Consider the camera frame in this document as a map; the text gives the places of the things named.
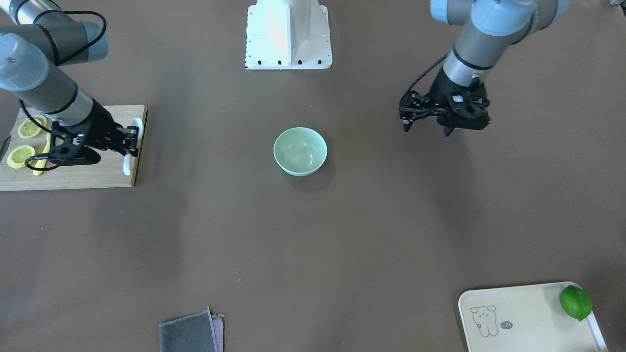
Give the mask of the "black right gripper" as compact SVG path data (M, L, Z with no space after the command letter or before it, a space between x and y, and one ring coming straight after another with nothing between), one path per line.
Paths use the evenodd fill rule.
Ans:
M138 156L137 143L128 143L128 137L139 137L139 126L125 127L116 123L111 113L99 102L92 102L92 109L80 123L63 126L51 125L51 142L61 139L60 145L51 145L48 161L58 166L93 165L101 160L95 150L112 150L129 157Z

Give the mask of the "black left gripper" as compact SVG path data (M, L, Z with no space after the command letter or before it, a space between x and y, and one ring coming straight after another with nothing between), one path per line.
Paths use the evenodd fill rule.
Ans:
M488 114L490 101L485 84L478 77L470 77L468 86L458 85L440 69L427 94L409 90L399 102L399 116L404 132L414 122L436 117L448 137L455 129L483 130L491 123Z

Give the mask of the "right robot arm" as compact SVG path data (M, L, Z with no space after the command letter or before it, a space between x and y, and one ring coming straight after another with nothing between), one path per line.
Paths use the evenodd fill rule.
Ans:
M29 156L25 167L47 160L61 166L93 165L100 151L121 154L125 161L139 155L143 123L123 126L111 113L72 80L63 66L92 63L108 54L107 20L96 11L81 14L101 24L74 20L73 11L53 0L3 0L1 9L13 25L1 27L1 88L14 94L27 118L33 107L49 118L44 131L51 138L47 151Z

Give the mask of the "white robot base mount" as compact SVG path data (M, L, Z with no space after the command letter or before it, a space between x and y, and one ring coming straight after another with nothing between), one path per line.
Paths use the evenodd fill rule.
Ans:
M333 65L329 11L317 0L258 0L247 9L245 69Z

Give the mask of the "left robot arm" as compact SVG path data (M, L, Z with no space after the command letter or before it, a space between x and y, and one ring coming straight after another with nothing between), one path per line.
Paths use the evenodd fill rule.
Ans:
M483 130L491 123L485 80L510 46L559 20L567 0L432 0L437 22L461 26L426 94L411 85L399 102L404 131L435 117L445 136L456 129Z

